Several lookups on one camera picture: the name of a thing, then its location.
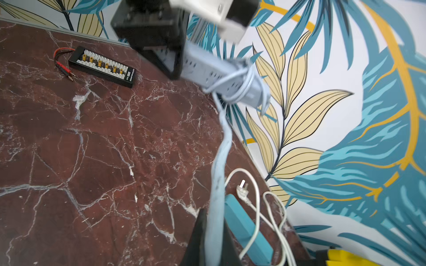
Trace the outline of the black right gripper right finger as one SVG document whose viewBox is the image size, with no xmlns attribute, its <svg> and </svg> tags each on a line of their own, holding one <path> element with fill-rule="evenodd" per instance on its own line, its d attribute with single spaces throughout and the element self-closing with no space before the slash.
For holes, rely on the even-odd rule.
<svg viewBox="0 0 426 266">
<path fill-rule="evenodd" d="M 226 222 L 224 223 L 223 233 L 223 266 L 242 266 L 242 262 Z"/>
</svg>

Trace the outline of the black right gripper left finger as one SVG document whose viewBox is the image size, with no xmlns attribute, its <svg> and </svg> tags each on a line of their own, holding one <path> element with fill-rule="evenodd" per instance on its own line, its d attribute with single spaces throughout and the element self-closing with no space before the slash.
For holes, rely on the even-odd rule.
<svg viewBox="0 0 426 266">
<path fill-rule="evenodd" d="M 204 266 L 205 250 L 204 238 L 207 223 L 205 208 L 199 211 L 186 251 L 179 266 Z"/>
</svg>

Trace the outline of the grey power strip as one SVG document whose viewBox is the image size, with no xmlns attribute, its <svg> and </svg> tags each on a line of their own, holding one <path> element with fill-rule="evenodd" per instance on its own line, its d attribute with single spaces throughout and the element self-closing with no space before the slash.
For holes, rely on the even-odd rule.
<svg viewBox="0 0 426 266">
<path fill-rule="evenodd" d="M 271 94 L 248 58 L 225 61 L 186 42 L 181 77 L 202 88 L 205 94 L 220 94 L 229 104 L 242 102 L 266 113 Z"/>
</svg>

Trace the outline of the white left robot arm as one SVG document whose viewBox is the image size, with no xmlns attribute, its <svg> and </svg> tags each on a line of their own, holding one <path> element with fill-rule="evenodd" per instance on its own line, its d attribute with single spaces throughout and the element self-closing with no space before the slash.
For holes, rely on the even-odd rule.
<svg viewBox="0 0 426 266">
<path fill-rule="evenodd" d="M 189 16 L 214 23 L 223 39 L 239 42 L 259 1 L 121 1 L 111 26 L 119 38 L 169 79 L 180 78 Z"/>
</svg>

